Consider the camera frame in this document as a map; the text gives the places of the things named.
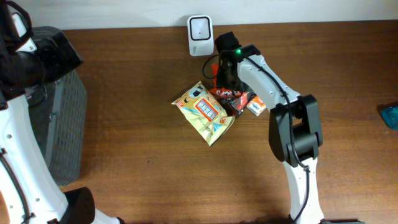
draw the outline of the yellow snack bag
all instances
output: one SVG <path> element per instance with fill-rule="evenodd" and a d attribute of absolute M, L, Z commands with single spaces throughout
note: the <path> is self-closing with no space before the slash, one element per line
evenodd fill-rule
<path fill-rule="evenodd" d="M 234 123 L 235 117 L 229 117 L 213 95 L 198 82 L 184 95 L 175 100 L 185 118 L 212 146 Z"/>

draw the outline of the wooden table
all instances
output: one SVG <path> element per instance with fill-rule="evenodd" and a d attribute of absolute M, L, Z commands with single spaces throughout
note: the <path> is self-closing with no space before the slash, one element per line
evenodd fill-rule
<path fill-rule="evenodd" d="M 327 219 L 398 219 L 398 132 L 376 106 L 398 100 L 398 21 L 214 27 L 255 44 L 294 90 L 318 102 L 318 190 Z M 69 30 L 88 92 L 81 178 L 96 206 L 127 223 L 285 218 L 290 195 L 268 144 L 268 113 L 246 111 L 213 146 L 170 103 L 206 57 L 187 28 Z M 4 203 L 1 222 L 7 222 Z"/>

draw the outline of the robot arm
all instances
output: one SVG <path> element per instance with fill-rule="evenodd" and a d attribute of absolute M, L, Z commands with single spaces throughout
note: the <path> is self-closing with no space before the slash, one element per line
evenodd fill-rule
<path fill-rule="evenodd" d="M 300 96 L 299 93 L 289 88 L 266 64 L 266 61 L 262 55 L 252 55 L 249 58 L 261 65 L 267 70 L 278 82 L 279 85 L 284 88 L 287 92 L 287 96 L 291 103 L 298 101 Z M 284 96 L 276 84 L 265 74 L 262 73 L 251 63 L 248 59 L 244 59 L 238 63 L 238 77 L 239 79 L 250 86 L 253 91 L 260 97 L 260 99 L 267 105 L 267 109 L 272 111 L 277 105 L 285 106 L 287 104 Z M 310 157 L 302 161 L 306 166 L 309 166 L 309 189 L 307 192 L 307 177 L 306 172 L 301 167 L 293 167 L 286 161 L 283 161 L 283 165 L 286 170 L 287 180 L 289 181 L 290 197 L 291 197 L 291 209 L 290 216 L 294 220 L 299 214 L 303 207 L 306 194 L 308 196 L 308 202 L 297 220 L 297 224 L 318 224 L 323 219 L 323 213 L 321 211 L 318 199 L 318 188 L 316 178 L 317 158 Z"/>
<path fill-rule="evenodd" d="M 33 134 L 25 89 L 58 80 L 82 61 L 62 33 L 35 45 L 31 27 L 11 16 L 7 4 L 29 25 L 30 19 L 16 3 L 0 1 L 0 190 L 11 223 L 123 223 L 95 209 L 87 188 L 63 193 L 51 177 Z"/>
<path fill-rule="evenodd" d="M 270 111 L 269 143 L 287 173 L 292 200 L 291 219 L 298 224 L 321 223 L 323 213 L 315 171 L 322 130 L 316 99 L 312 95 L 300 96 L 289 88 L 269 68 L 255 46 L 241 47 L 232 32 L 219 36 L 215 42 L 223 63 L 218 72 L 221 80 L 235 80 L 240 82 L 235 86 L 252 88 Z M 289 109 L 295 117 L 302 119 L 293 127 L 297 157 L 291 144 Z M 299 167 L 300 163 L 308 166 L 309 172 Z"/>

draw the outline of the snack bag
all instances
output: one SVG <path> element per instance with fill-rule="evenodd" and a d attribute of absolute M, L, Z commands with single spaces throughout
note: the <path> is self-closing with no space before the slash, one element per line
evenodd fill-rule
<path fill-rule="evenodd" d="M 232 98 L 239 97 L 242 93 L 239 90 L 229 90 L 226 88 L 212 88 L 210 93 L 220 97 L 220 98 Z"/>
<path fill-rule="evenodd" d="M 185 118 L 209 146 L 212 146 L 235 120 L 235 117 L 227 115 L 224 108 L 201 82 L 198 82 L 172 104 L 178 106 Z"/>
<path fill-rule="evenodd" d="M 238 112 L 243 113 L 243 109 L 247 106 L 248 102 L 254 97 L 252 91 L 244 92 L 240 97 L 231 101 L 231 106 Z"/>
<path fill-rule="evenodd" d="M 252 111 L 256 116 L 259 116 L 265 109 L 267 109 L 267 106 L 265 103 L 262 102 L 262 100 L 259 98 L 259 96 L 255 96 L 247 105 L 246 107 Z"/>

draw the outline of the red label on package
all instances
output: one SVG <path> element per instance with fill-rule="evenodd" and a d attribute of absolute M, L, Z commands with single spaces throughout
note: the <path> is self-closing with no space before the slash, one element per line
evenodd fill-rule
<path fill-rule="evenodd" d="M 205 99 L 201 99 L 196 105 L 195 108 L 203 114 L 207 120 L 213 121 L 218 115 L 217 110 Z"/>
<path fill-rule="evenodd" d="M 175 102 L 175 104 L 176 104 L 179 108 L 182 108 L 182 107 L 184 106 L 184 104 L 183 104 L 180 100 L 178 100 L 177 102 Z"/>

